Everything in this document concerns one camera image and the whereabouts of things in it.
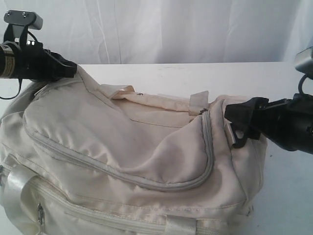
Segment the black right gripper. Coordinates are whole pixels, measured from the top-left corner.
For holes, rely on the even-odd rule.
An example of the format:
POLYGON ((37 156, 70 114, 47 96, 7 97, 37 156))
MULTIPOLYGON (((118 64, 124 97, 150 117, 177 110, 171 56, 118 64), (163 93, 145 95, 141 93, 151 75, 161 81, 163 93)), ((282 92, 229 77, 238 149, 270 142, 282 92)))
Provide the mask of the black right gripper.
POLYGON ((224 117, 236 125, 243 125, 244 140, 259 140, 263 135, 287 151, 296 148, 288 142, 287 116, 297 99, 280 99, 270 102, 268 98, 254 97, 243 103, 229 104, 224 117))

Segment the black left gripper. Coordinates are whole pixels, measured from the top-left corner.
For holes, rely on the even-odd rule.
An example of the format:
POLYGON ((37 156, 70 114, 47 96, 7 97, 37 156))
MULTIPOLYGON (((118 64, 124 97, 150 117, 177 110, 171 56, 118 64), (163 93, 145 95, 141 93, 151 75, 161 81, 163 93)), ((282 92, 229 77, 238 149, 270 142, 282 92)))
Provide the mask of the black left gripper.
POLYGON ((73 78, 77 73, 77 64, 65 59, 58 53, 43 48, 35 41, 19 43, 18 79, 36 82, 54 82, 58 78, 73 78))

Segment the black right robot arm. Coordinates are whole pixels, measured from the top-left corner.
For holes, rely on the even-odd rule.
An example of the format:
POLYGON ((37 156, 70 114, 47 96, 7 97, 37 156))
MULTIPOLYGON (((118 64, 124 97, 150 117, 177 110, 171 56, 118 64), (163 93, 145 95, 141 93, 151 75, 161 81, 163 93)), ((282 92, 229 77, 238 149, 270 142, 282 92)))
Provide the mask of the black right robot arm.
POLYGON ((230 121, 234 148, 248 139, 264 136, 286 151, 313 152, 313 97, 295 94, 292 99, 270 102, 254 97, 246 102, 228 104, 224 117, 230 121))

